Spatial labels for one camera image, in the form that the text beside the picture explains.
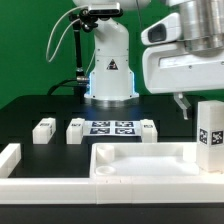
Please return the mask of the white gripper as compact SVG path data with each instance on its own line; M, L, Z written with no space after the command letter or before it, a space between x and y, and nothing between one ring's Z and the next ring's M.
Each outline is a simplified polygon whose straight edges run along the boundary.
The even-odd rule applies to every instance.
M153 94L174 93L185 120L191 105L182 92L224 88L224 49L189 53L182 42L163 44L148 47L142 64L146 88Z

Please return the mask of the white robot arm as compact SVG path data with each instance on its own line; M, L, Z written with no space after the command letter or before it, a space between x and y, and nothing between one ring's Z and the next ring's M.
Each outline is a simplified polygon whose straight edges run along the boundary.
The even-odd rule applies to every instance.
M161 0L178 10L146 28L143 77L151 93L172 93L187 115L186 92L224 89L224 0ZM85 98L103 107L135 101L129 69L129 33L114 21L151 0L73 0L81 25L95 38L95 67Z

